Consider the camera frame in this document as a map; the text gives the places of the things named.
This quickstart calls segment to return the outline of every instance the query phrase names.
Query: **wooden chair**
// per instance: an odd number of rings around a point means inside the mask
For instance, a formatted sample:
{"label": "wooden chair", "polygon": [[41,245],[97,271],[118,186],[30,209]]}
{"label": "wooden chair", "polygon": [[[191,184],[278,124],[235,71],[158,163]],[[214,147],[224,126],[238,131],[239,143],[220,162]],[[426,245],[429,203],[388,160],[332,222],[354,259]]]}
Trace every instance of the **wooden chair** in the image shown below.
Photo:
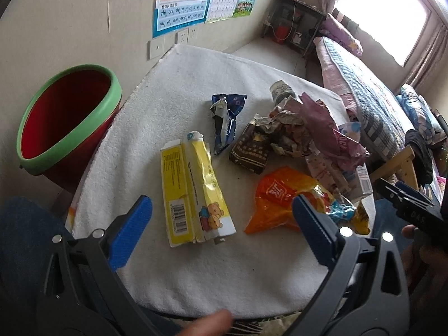
{"label": "wooden chair", "polygon": [[391,160],[370,174],[370,181],[374,183],[378,178],[387,179],[398,173],[400,179],[409,187],[418,191],[417,176],[415,175],[412,160],[415,158],[414,151],[408,145]]}

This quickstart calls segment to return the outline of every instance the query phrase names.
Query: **white tablecloth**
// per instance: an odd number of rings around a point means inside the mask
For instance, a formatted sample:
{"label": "white tablecloth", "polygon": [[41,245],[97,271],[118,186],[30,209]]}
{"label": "white tablecloth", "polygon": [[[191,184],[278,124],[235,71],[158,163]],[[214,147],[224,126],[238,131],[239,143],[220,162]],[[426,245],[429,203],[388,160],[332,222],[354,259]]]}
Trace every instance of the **white tablecloth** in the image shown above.
{"label": "white tablecloth", "polygon": [[[192,130],[213,143],[212,94],[247,94],[237,117],[238,137],[256,113],[272,109],[269,87],[280,79],[298,94],[321,98],[337,124],[348,119],[331,91],[246,59],[184,45],[159,61],[117,115],[82,187],[73,235],[107,228],[141,194],[152,199],[152,220],[119,270],[137,303],[184,316],[227,308],[238,318],[255,318],[301,310],[319,287],[326,268],[318,265],[301,233],[286,228],[243,232],[261,177],[230,162],[229,148],[212,156],[212,163],[237,234],[219,245],[211,241],[172,249],[165,230],[160,148]],[[273,155],[265,173],[284,164],[303,167],[301,160]]]}

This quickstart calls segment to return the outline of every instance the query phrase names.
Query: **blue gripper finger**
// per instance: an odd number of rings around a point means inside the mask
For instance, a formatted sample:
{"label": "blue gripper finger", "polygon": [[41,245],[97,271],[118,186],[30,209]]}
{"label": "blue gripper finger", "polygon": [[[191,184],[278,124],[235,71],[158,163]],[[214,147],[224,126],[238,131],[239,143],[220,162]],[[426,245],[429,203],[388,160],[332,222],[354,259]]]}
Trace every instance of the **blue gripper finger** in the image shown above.
{"label": "blue gripper finger", "polygon": [[109,266],[112,271],[126,265],[138,239],[151,219],[152,202],[147,196],[140,196],[128,213],[128,218],[109,246]]}

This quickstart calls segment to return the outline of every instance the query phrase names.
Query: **plastic bucket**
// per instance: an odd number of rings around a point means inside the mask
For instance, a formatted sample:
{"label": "plastic bucket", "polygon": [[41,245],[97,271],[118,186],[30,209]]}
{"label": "plastic bucket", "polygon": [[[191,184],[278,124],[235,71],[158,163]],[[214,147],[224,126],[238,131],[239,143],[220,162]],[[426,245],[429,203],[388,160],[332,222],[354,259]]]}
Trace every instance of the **plastic bucket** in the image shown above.
{"label": "plastic bucket", "polygon": [[74,193],[121,99],[117,77],[102,66],[76,66],[52,77],[22,117],[16,143],[21,166]]}

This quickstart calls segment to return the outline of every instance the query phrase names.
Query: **orange plastic bag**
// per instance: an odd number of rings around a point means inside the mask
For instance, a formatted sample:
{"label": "orange plastic bag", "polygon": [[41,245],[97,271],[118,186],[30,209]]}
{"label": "orange plastic bag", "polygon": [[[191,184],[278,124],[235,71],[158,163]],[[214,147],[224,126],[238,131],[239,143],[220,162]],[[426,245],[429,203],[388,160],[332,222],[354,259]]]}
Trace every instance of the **orange plastic bag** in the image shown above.
{"label": "orange plastic bag", "polygon": [[255,214],[244,232],[252,234],[284,225],[300,230],[293,217],[293,198],[304,194],[322,213],[330,211],[334,197],[317,180],[290,167],[282,167],[263,177],[255,193]]}

